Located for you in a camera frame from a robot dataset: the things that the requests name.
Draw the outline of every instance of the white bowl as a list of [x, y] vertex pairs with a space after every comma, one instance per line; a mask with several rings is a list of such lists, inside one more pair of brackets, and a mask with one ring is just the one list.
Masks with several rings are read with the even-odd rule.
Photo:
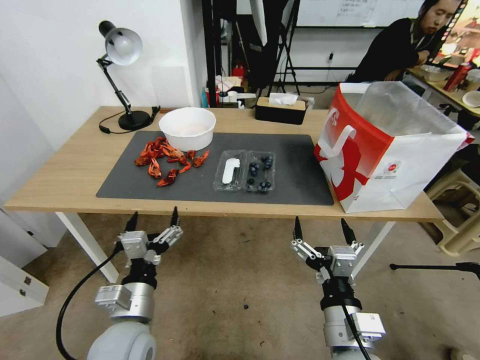
[[472, 108], [480, 107], [480, 91], [469, 91], [461, 99], [466, 105]]
[[206, 148], [214, 136], [215, 115], [201, 107], [184, 107], [167, 112], [158, 122], [160, 130], [180, 151]]

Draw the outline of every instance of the black jacket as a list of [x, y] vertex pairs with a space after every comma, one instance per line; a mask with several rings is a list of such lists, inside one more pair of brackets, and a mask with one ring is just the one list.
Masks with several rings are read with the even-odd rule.
[[430, 55], [435, 55], [432, 51], [438, 45], [446, 27], [432, 35], [426, 35], [420, 43], [412, 44], [412, 21], [414, 20], [402, 18], [383, 29], [373, 40], [355, 74], [348, 81], [383, 81], [393, 70], [415, 66], [419, 60], [419, 52], [428, 50]]

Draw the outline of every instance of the gray mat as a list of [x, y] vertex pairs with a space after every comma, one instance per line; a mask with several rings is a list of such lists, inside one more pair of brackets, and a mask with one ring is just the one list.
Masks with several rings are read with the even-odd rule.
[[[333, 205], [324, 172], [313, 155], [308, 135], [215, 133], [208, 146], [210, 156], [199, 168], [179, 174], [174, 184], [158, 188], [147, 166], [137, 167], [134, 160], [145, 144], [161, 132], [138, 131], [118, 159], [97, 192], [99, 198], [186, 200], [204, 202]], [[215, 191], [215, 172], [224, 150], [246, 149], [276, 154], [275, 188], [267, 194], [246, 191]], [[163, 175], [176, 163], [158, 160]]]

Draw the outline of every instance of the lanyard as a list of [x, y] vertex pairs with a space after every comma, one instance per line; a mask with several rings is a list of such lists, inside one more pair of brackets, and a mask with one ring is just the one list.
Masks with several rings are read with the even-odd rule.
[[[414, 26], [415, 23], [412, 21], [411, 26], [410, 26], [410, 43], [413, 45], [414, 44]], [[415, 50], [417, 50], [420, 46], [421, 43], [423, 43], [425, 39], [425, 36], [423, 36], [420, 41], [416, 44]]]

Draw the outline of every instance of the table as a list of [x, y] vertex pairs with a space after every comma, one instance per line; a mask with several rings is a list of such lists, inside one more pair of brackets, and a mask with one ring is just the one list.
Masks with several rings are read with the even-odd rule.
[[459, 91], [453, 91], [453, 92], [448, 92], [444, 90], [444, 86], [447, 83], [447, 81], [426, 81], [422, 76], [421, 76], [421, 68], [420, 66], [412, 67], [408, 69], [408, 73], [414, 76], [415, 79], [420, 81], [419, 85], [422, 86], [423, 84], [428, 85], [428, 88], [425, 89], [425, 93], [423, 94], [422, 98], [427, 100], [430, 95], [432, 94], [432, 91], [435, 91], [439, 93], [441, 96], [446, 98], [448, 101], [454, 103], [461, 109], [467, 111], [469, 114], [480, 117], [480, 107], [471, 107], [466, 105], [462, 101], [462, 97], [465, 95], [465, 91], [459, 90]]
[[[332, 206], [282, 205], [204, 201], [167, 201], [143, 199], [98, 198], [96, 193], [112, 170], [134, 133], [105, 134], [98, 128], [101, 119], [121, 111], [121, 107], [102, 106], [83, 124], [5, 204], [9, 210], [56, 212], [80, 246], [98, 265], [107, 256], [77, 213], [169, 215], [174, 206], [181, 216], [218, 216], [253, 218], [340, 219], [377, 221], [364, 241], [366, 250], [355, 266], [355, 276], [396, 221], [441, 222], [443, 216], [422, 192], [405, 210], [345, 213], [334, 197]], [[310, 135], [314, 143], [322, 133], [328, 110], [308, 110], [303, 125], [255, 120], [251, 109], [211, 111], [216, 116], [215, 132], [244, 134]], [[158, 130], [159, 113], [146, 130]], [[104, 123], [119, 131], [117, 118]], [[112, 283], [119, 273], [109, 262], [101, 271]]]

